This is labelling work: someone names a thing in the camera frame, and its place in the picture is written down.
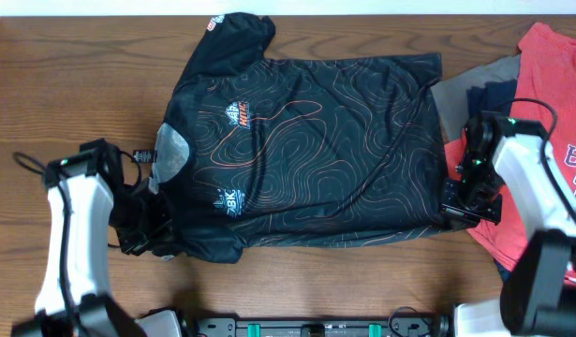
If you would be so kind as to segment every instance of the black shirt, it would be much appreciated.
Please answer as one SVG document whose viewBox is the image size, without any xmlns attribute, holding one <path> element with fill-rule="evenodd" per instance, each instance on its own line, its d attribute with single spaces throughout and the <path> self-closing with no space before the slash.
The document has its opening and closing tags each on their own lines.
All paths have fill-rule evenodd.
<svg viewBox="0 0 576 337">
<path fill-rule="evenodd" d="M 182 249 L 235 262 L 243 247 L 443 231 L 444 146 L 428 91 L 439 54 L 265 59 L 274 31 L 268 17 L 213 18 L 173 91 L 155 164 L 170 169 L 155 181 Z"/>
</svg>

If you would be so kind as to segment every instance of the shirt sleeve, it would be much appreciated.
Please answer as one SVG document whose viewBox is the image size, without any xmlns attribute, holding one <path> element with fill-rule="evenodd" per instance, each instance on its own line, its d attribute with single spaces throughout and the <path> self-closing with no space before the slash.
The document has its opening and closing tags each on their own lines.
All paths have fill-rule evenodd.
<svg viewBox="0 0 576 337">
<path fill-rule="evenodd" d="M 275 35 L 269 17 L 232 13 L 213 17 L 178 86 L 202 78 L 233 76 L 263 58 Z"/>
</svg>

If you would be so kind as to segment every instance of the white backdrop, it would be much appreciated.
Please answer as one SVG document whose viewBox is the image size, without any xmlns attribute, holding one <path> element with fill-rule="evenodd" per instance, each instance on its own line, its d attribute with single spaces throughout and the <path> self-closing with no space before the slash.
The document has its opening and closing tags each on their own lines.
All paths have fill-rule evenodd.
<svg viewBox="0 0 576 337">
<path fill-rule="evenodd" d="M 0 0 L 0 16 L 576 14 L 576 0 Z"/>
</svg>

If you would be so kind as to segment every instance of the red cloth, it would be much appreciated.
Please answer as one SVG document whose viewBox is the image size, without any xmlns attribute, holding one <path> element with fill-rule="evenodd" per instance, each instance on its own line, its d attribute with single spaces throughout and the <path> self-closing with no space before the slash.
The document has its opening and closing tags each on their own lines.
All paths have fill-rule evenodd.
<svg viewBox="0 0 576 337">
<path fill-rule="evenodd" d="M 537 98 L 556 109 L 558 125 L 551 138 L 554 157 L 576 196 L 576 39 L 559 35 L 544 23 L 536 23 L 519 48 L 521 75 L 516 97 Z M 546 130 L 552 123 L 550 112 L 533 103 L 514 103 L 510 115 L 539 120 Z M 460 163 L 463 150 L 460 140 L 446 145 L 451 177 L 458 178 L 454 167 Z M 504 202 L 500 225 L 482 221 L 468 232 L 511 271 L 527 245 L 527 238 L 510 191 L 504 187 L 501 193 Z M 570 272 L 567 277 L 576 274 Z"/>
</svg>

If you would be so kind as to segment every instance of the wooden table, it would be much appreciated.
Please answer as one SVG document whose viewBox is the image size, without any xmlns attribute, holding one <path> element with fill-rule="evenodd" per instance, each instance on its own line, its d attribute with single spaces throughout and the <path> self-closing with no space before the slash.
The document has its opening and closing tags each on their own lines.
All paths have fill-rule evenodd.
<svg viewBox="0 0 576 337">
<path fill-rule="evenodd" d="M 171 90 L 209 18 L 0 18 L 0 335 L 29 317 L 44 276 L 50 210 L 43 161 L 105 137 L 154 146 Z M 533 22 L 576 37 L 576 17 L 277 17 L 272 58 L 351 58 L 441 51 L 444 77 L 517 52 Z M 128 179 L 135 173 L 126 165 Z M 242 317 L 387 316 L 408 305 L 447 311 L 501 282 L 466 233 L 344 250 L 257 248 L 236 265 L 110 252 L 114 297 L 132 315 L 175 304 Z"/>
</svg>

